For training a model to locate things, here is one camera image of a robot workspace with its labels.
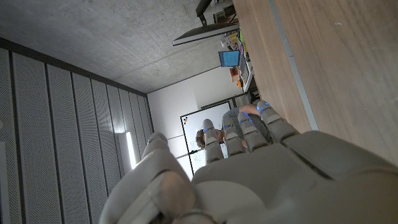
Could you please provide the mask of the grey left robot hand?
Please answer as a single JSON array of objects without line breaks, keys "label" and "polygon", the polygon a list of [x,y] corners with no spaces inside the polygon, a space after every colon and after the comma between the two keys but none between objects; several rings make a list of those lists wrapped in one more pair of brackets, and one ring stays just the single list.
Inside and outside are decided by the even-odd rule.
[{"label": "grey left robot hand", "polygon": [[153,133],[108,197],[101,223],[396,223],[397,167],[320,131],[298,132],[266,101],[266,139],[246,112],[203,122],[206,164],[189,177]]}]

